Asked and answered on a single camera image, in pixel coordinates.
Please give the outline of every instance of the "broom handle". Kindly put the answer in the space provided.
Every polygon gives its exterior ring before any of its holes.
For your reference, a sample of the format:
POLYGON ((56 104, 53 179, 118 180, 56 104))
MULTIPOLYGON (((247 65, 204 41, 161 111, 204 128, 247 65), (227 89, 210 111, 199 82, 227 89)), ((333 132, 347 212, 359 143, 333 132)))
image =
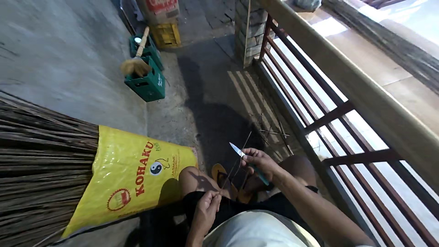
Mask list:
POLYGON ((149 26, 145 28, 145 32, 143 33, 142 41, 139 44, 139 48, 137 49, 136 57, 140 57, 143 53, 143 49, 146 45, 146 40, 148 39, 149 34, 149 26))

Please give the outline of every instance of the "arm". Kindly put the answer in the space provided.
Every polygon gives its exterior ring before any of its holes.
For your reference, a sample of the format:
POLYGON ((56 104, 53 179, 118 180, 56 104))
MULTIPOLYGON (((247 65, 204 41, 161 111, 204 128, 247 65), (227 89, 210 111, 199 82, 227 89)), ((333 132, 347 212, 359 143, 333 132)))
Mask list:
POLYGON ((255 164, 287 197, 302 219, 330 246, 371 245, 374 242, 336 206, 307 189, 291 174, 282 169, 267 154, 257 149, 244 149, 242 159, 255 164))
POLYGON ((219 192, 208 191, 198 201, 192 220, 191 230, 186 239, 186 247, 201 247, 204 236, 209 232, 220 209, 221 195, 219 192))

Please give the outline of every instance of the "hand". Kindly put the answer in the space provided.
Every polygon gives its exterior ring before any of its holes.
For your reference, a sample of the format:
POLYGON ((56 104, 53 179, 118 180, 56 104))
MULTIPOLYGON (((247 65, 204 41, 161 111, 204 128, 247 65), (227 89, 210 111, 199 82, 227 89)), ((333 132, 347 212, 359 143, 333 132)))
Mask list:
POLYGON ((198 201, 192 220, 191 231, 189 232, 187 245, 194 245, 194 242, 202 242, 204 236, 209 232, 215 220, 216 213, 220 210, 221 195, 219 192, 208 191, 198 201))
POLYGON ((255 164, 265 175, 268 181, 273 180, 273 176, 282 168, 274 162, 274 160, 261 150, 254 148, 243 149, 243 153, 247 154, 242 157, 241 165, 246 167, 250 174, 253 174, 255 170, 251 168, 248 164, 255 164))

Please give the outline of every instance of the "stone pillar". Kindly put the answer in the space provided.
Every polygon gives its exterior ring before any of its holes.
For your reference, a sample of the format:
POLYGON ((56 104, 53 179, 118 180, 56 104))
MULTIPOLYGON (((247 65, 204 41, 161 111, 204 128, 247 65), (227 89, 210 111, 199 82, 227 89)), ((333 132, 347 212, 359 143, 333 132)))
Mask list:
POLYGON ((235 0, 235 54, 247 67, 258 57, 268 13, 257 0, 235 0))

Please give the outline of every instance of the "yellow plastic crate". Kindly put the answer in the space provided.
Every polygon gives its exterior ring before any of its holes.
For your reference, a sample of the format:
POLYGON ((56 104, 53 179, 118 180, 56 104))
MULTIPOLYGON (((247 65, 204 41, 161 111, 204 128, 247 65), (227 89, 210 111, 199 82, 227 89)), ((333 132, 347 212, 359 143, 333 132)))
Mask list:
POLYGON ((179 47, 180 33, 177 24, 165 23, 150 27, 155 44, 159 48, 179 47))

